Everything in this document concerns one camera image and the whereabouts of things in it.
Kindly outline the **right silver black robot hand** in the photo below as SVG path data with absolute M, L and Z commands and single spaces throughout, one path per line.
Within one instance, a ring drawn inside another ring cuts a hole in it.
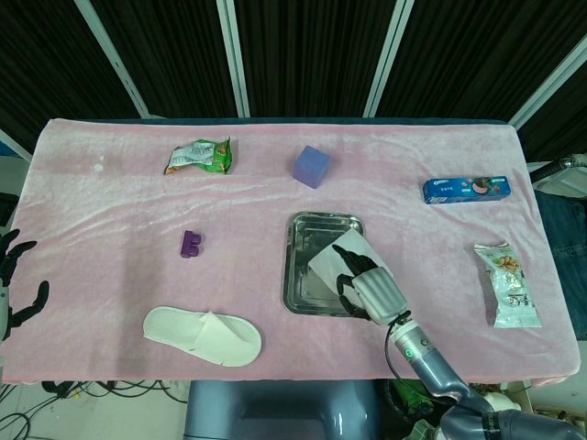
M 390 326 L 409 316 L 405 297 L 384 267 L 339 245 L 332 248 L 351 272 L 336 279 L 338 299 L 350 316 Z

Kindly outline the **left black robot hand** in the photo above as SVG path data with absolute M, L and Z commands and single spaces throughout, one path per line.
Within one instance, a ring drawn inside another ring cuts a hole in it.
M 1 342 L 7 340 L 14 328 L 20 327 L 33 316 L 40 314 L 50 297 L 50 283 L 43 280 L 33 303 L 20 311 L 14 312 L 10 305 L 10 283 L 17 268 L 19 258 L 34 248 L 36 240 L 26 241 L 10 247 L 19 236 L 19 229 L 12 229 L 1 235 Z

